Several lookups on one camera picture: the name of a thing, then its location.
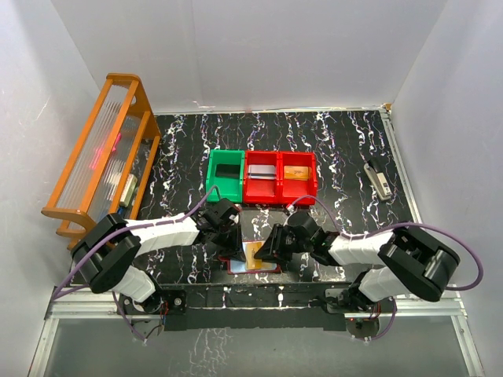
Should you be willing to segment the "orange patterned credit card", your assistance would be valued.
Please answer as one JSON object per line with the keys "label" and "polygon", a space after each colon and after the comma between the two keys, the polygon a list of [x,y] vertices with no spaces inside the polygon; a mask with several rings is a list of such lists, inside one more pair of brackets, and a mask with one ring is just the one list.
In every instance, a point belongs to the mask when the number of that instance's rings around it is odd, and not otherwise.
{"label": "orange patterned credit card", "polygon": [[263,240],[244,243],[243,248],[246,257],[245,265],[247,271],[272,271],[277,268],[275,263],[264,262],[261,259],[255,258],[255,254],[263,244]]}

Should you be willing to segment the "red leather card holder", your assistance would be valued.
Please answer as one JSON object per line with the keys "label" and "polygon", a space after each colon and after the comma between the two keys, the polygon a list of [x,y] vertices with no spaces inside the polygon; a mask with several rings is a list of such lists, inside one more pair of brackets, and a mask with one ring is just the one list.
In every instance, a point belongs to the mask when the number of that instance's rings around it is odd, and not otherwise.
{"label": "red leather card holder", "polygon": [[280,273],[281,272],[281,267],[277,263],[275,263],[277,265],[277,268],[272,271],[247,271],[246,265],[245,265],[246,257],[245,257],[244,248],[243,248],[245,242],[251,242],[251,241],[244,241],[241,244],[240,249],[238,250],[237,256],[235,258],[227,258],[227,257],[219,257],[218,258],[221,262],[226,263],[227,273],[229,275],[231,275],[231,274],[234,274],[234,275],[252,274],[252,273]]}

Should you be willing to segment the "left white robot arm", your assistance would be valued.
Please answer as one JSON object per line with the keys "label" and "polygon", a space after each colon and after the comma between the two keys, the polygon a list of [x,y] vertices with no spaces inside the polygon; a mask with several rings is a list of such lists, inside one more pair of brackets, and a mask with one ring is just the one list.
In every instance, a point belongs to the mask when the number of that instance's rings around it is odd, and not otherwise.
{"label": "left white robot arm", "polygon": [[95,294],[112,291],[137,303],[145,313],[160,310],[163,294],[134,260],[151,251],[210,243],[225,258],[243,256],[240,208],[221,199],[173,217],[136,221],[120,214],[102,218],[73,248],[72,260]]}

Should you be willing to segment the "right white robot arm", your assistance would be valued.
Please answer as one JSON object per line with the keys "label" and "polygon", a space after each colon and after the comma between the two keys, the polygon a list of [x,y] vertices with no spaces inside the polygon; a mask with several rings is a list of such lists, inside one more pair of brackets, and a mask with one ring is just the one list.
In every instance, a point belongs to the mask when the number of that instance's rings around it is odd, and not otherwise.
{"label": "right white robot arm", "polygon": [[307,212],[295,212],[284,224],[276,224],[254,257],[284,264],[302,253],[326,266],[369,265],[347,289],[318,299],[333,308],[354,311],[406,294],[437,302],[460,263],[455,251],[419,227],[407,225],[348,238],[325,231]]}

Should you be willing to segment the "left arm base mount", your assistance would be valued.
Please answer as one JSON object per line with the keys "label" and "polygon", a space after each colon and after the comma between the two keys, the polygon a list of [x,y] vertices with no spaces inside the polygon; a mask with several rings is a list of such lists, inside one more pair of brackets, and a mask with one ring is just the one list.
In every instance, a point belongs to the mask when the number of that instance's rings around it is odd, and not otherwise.
{"label": "left arm base mount", "polygon": [[[113,294],[117,313],[123,317],[130,327],[134,336],[146,342],[154,333],[159,335],[167,330],[168,321],[184,316],[187,310],[187,293],[183,290],[167,289],[156,291],[144,302],[136,302],[125,295],[119,297]],[[139,320],[134,320],[133,316],[156,316],[159,323],[146,334],[138,331],[134,325]]]}

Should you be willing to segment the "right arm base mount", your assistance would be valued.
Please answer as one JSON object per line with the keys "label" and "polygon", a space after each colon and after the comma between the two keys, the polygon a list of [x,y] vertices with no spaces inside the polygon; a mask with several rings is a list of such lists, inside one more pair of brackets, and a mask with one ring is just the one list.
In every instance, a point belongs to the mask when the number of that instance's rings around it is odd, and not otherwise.
{"label": "right arm base mount", "polygon": [[[363,342],[384,337],[393,326],[397,314],[394,298],[389,297],[377,302],[366,298],[356,288],[338,290],[327,289],[322,296],[316,297],[318,305],[329,314],[361,313],[362,317],[345,318],[346,329],[352,339]],[[381,327],[380,316],[383,306],[390,305],[391,317],[384,328]]]}

